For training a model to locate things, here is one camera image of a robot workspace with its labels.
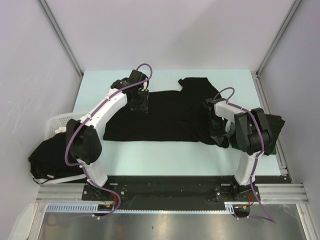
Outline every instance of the light blue tabletop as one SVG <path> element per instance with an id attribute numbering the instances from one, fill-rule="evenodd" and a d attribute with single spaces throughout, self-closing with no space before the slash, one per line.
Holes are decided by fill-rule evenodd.
<path id="1" fill-rule="evenodd" d="M 108 93 L 110 85 L 128 77 L 130 70 L 86 71 L 80 86 L 73 112 L 89 112 Z M 258 95 L 249 70 L 154 70 L 149 83 L 150 92 L 181 90 L 179 79 L 207 77 L 221 90 L 234 87 L 232 103 L 246 108 L 260 107 Z M 228 97 L 229 92 L 222 93 Z M 108 175 L 131 176 L 223 176 L 234 175 L 240 150 L 206 145 L 201 142 L 103 142 L 104 167 Z M 257 175 L 279 176 L 275 155 L 263 156 Z"/>

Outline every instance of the white laundry basket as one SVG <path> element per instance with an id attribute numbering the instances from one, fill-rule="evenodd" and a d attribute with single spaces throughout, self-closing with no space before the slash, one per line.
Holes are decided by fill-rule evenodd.
<path id="1" fill-rule="evenodd" d="M 70 112 L 70 113 L 65 113 L 61 114 L 58 116 L 54 116 L 48 120 L 46 123 L 46 128 L 45 128 L 45 134 L 44 134 L 44 140 L 52 138 L 55 134 L 55 130 L 59 129 L 59 127 L 65 127 L 67 126 L 67 122 L 70 119 L 80 119 L 81 117 L 85 116 L 88 112 Z M 69 176 L 69 177 L 64 177 L 64 178 L 59 178 L 59 179 L 54 179 L 50 181 L 46 181 L 46 179 L 38 179 L 38 181 L 44 182 L 44 185 L 47 184 L 58 184 L 58 183 L 65 183 L 65 182 L 70 182 L 74 180 L 79 180 L 79 179 L 84 179 L 86 176 L 84 174 L 81 175 L 76 175 L 76 176 Z"/>

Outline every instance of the shiny gray floor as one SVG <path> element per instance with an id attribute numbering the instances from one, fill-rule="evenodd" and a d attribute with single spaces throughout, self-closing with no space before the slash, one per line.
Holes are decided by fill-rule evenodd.
<path id="1" fill-rule="evenodd" d="M 232 215 L 116 213 L 106 219 L 46 213 L 39 240 L 305 240 L 295 205 L 268 205 L 277 224 Z M 262 215 L 258 205 L 252 215 Z"/>

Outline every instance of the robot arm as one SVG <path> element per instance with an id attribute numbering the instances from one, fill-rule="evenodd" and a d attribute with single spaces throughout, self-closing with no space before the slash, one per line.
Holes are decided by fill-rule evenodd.
<path id="1" fill-rule="evenodd" d="M 257 157 L 257 154 L 262 149 L 262 145 L 257 129 L 249 114 L 233 105 L 234 104 L 228 104 L 224 98 L 218 100 L 212 100 L 210 98 L 205 101 L 204 106 L 209 115 L 210 133 L 215 133 L 211 134 L 211 138 L 214 139 L 218 145 L 227 135 L 224 119 L 235 124 L 237 144 L 242 151 L 238 168 L 231 182 L 234 194 L 237 195 L 251 189 L 250 176 L 255 168 L 256 158 L 259 160 L 262 156 L 261 154 Z M 250 112 L 258 123 L 264 146 L 268 147 L 273 137 L 264 111 L 261 108 L 255 108 Z M 252 182 L 255 182 L 255 174 L 256 172 L 254 171 Z"/>
<path id="2" fill-rule="evenodd" d="M 147 76 L 138 70 L 132 70 L 129 78 L 115 81 L 105 98 L 87 115 L 80 120 L 70 119 L 66 125 L 69 152 L 79 162 L 75 165 L 84 167 L 89 179 L 100 187 L 108 180 L 101 159 L 103 156 L 101 143 L 106 123 L 126 104 L 129 104 L 133 111 L 147 112 L 149 93 L 147 87 Z"/>

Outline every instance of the white partition panel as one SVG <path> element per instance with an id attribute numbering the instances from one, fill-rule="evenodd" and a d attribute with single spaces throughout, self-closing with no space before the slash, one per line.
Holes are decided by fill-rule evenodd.
<path id="1" fill-rule="evenodd" d="M 71 111 L 80 83 L 35 0 L 0 3 L 0 239 L 39 186 L 28 157 L 47 120 Z"/>
<path id="2" fill-rule="evenodd" d="M 296 183 L 303 183 L 320 224 L 320 1 L 304 1 L 261 75 Z"/>
<path id="3" fill-rule="evenodd" d="M 256 70 L 293 0 L 47 0 L 83 70 Z"/>

